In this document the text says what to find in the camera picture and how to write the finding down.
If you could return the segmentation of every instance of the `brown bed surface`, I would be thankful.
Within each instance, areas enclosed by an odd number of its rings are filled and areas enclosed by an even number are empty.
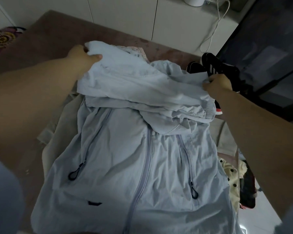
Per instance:
[[[142,47],[150,61],[170,60],[183,69],[200,58],[169,47],[108,29],[55,11],[48,11],[25,33],[0,53],[0,73],[65,57],[76,44],[98,40],[108,44]],[[26,199],[26,210],[20,230],[32,232],[30,215],[43,184],[43,146],[37,140],[15,148],[21,160],[13,172],[19,178]]]

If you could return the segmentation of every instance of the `human arm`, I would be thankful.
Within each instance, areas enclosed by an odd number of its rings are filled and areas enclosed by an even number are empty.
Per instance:
[[[0,74],[0,160],[8,168],[16,158],[6,148],[35,138],[75,81],[101,58],[78,45],[66,58]]]
[[[203,87],[223,111],[231,134],[280,217],[293,203],[293,125],[232,91],[214,75]]]

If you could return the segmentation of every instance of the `colorful round rug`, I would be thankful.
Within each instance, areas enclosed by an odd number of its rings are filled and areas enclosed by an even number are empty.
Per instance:
[[[6,27],[0,29],[0,52],[12,43],[26,29],[22,27]]]

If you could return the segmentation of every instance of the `black and red shoe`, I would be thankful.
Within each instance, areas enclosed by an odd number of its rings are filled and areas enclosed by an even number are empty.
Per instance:
[[[200,63],[190,62],[187,67],[187,72],[190,74],[205,71],[207,72],[208,76],[211,76],[213,74],[225,74],[231,82],[232,90],[237,93],[241,90],[242,81],[239,77],[239,69],[235,66],[221,62],[212,53],[204,53]],[[215,101],[215,106],[216,114],[222,114],[223,112],[221,111],[221,108],[217,101]]]

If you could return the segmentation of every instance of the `human hand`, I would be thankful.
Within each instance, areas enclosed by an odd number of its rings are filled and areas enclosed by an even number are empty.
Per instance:
[[[203,83],[203,89],[212,98],[218,100],[223,92],[232,91],[231,82],[224,74],[213,74],[208,79],[210,83]]]
[[[70,64],[74,64],[78,69],[78,78],[81,78],[94,63],[102,59],[101,54],[89,56],[87,51],[82,45],[76,45],[67,54],[66,58],[70,60]]]

